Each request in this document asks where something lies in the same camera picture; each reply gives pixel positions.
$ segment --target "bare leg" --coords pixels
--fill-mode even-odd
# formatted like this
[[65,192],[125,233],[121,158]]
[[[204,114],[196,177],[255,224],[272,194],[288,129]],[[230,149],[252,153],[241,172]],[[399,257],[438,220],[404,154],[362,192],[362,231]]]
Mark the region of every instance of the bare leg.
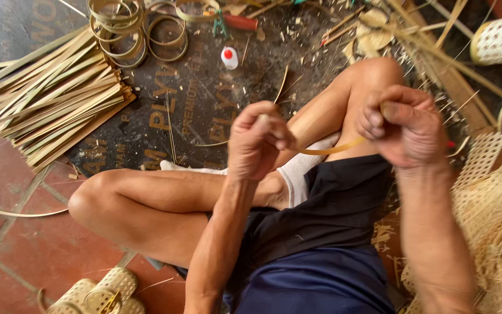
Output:
[[[290,131],[299,147],[339,129],[343,134],[337,145],[349,142],[359,136],[352,120],[365,97],[401,82],[401,69],[392,59],[359,62],[305,105],[289,121]],[[327,160],[376,152],[365,142]],[[294,155],[281,153],[277,166]],[[111,170],[86,181],[72,196],[69,209],[79,223],[107,239],[160,261],[188,267],[207,224],[202,212],[212,210],[223,180],[221,175],[194,172]],[[253,205],[271,204],[281,194],[280,183],[276,172],[269,174],[261,181]]]

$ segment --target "knee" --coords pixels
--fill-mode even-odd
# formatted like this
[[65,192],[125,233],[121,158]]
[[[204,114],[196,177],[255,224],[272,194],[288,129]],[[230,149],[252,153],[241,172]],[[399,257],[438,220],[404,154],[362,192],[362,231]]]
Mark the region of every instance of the knee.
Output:
[[393,84],[403,83],[402,67],[393,58],[371,58],[359,61],[348,68],[354,76],[355,83]]
[[111,193],[115,193],[117,182],[125,171],[125,169],[104,171],[83,182],[67,204],[73,219],[87,225],[88,220],[103,215],[106,210],[104,203]]

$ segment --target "fingernail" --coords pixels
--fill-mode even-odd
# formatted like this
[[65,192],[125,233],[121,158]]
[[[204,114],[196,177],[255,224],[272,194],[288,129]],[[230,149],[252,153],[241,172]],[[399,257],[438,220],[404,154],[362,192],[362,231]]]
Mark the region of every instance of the fingernail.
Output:
[[387,101],[381,109],[381,112],[386,119],[392,119],[396,115],[398,107],[395,103]]

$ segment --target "forearm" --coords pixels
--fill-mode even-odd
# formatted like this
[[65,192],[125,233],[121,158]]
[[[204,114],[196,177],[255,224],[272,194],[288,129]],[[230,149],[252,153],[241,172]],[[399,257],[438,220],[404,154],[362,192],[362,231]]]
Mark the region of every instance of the forearm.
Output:
[[257,182],[230,175],[197,245],[187,276],[185,313],[218,313],[220,299],[239,255]]
[[402,244],[428,313],[471,313],[472,261],[451,208],[451,170],[445,160],[399,169]]

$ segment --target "bundle of bamboo strips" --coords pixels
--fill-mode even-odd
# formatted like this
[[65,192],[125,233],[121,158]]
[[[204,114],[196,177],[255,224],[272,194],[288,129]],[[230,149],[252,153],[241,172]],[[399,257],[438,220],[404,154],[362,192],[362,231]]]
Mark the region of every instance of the bundle of bamboo strips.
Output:
[[0,136],[19,147],[35,173],[136,97],[106,62],[90,29],[74,34],[0,83]]

